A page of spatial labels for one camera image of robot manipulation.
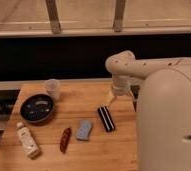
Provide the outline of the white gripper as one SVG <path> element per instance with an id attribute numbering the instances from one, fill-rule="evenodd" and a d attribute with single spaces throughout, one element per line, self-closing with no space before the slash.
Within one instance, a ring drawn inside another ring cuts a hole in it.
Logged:
<path id="1" fill-rule="evenodd" d="M 112 92 L 108 94 L 107 106 L 110 107 L 111 104 L 116 100 L 116 96 L 123 96 L 129 93 L 133 104 L 136 103 L 133 92 L 130 90 L 129 77 L 121 75 L 112 76 Z"/>

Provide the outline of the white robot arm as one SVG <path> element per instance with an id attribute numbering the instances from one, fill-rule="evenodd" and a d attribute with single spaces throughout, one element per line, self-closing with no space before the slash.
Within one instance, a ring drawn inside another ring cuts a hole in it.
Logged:
<path id="1" fill-rule="evenodd" d="M 126 50 L 107 58 L 112 75 L 108 101 L 132 93 L 130 79 L 142 83 L 136 104 L 140 171 L 191 171 L 191 57 L 137 59 Z"/>

